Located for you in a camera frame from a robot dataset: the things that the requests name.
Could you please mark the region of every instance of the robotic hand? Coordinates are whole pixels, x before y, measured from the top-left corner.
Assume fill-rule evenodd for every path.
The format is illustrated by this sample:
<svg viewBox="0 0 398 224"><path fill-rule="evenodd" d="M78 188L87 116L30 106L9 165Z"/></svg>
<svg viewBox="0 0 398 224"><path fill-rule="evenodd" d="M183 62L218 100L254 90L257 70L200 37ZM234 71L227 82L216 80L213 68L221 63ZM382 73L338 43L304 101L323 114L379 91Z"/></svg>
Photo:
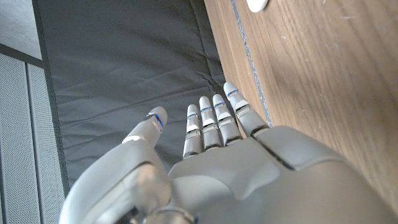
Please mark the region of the robotic hand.
<svg viewBox="0 0 398 224"><path fill-rule="evenodd" d="M154 108L76 181L60 223L397 223L332 149L269 128L232 83L188 107L183 161L166 173L154 151L167 115Z"/></svg>

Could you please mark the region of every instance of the perforated panel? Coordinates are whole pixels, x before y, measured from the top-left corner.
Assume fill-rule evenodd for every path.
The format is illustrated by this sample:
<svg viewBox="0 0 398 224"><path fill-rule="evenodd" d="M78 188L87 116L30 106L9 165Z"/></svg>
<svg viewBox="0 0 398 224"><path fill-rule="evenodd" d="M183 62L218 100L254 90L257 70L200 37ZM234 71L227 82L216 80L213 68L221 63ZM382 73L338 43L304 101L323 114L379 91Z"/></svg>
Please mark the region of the perforated panel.
<svg viewBox="0 0 398 224"><path fill-rule="evenodd" d="M28 65L44 223L58 223L65 199L44 70Z"/></svg>
<svg viewBox="0 0 398 224"><path fill-rule="evenodd" d="M0 55L0 148L7 223L40 223L24 62Z"/></svg>

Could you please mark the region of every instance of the white object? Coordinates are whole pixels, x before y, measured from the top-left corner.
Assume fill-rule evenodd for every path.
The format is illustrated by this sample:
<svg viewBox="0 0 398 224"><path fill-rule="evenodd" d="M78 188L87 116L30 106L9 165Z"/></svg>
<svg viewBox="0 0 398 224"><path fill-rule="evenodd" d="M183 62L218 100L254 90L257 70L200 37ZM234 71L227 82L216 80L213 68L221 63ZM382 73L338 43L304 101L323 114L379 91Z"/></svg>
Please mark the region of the white object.
<svg viewBox="0 0 398 224"><path fill-rule="evenodd" d="M246 0L252 12L259 12L267 5L268 0Z"/></svg>

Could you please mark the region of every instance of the dark gray fabric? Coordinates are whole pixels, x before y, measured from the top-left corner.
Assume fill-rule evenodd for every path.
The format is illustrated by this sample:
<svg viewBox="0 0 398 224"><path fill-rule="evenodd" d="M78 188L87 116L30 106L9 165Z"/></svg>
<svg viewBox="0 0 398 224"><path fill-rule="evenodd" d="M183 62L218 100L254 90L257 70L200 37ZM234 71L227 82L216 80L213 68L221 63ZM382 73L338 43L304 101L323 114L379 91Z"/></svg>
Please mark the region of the dark gray fabric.
<svg viewBox="0 0 398 224"><path fill-rule="evenodd" d="M203 1L38 5L70 185L156 106L169 116L156 151L167 170L181 160L187 106L223 94Z"/></svg>

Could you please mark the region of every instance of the wooden table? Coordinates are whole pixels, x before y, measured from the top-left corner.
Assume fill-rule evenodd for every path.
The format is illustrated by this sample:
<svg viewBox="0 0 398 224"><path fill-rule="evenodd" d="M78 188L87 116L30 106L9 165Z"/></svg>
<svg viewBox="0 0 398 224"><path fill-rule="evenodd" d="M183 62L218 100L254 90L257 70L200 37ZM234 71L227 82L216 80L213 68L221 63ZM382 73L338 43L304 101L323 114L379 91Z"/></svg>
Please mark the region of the wooden table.
<svg viewBox="0 0 398 224"><path fill-rule="evenodd" d="M272 125L344 155L398 214L398 1L205 4L226 79Z"/></svg>

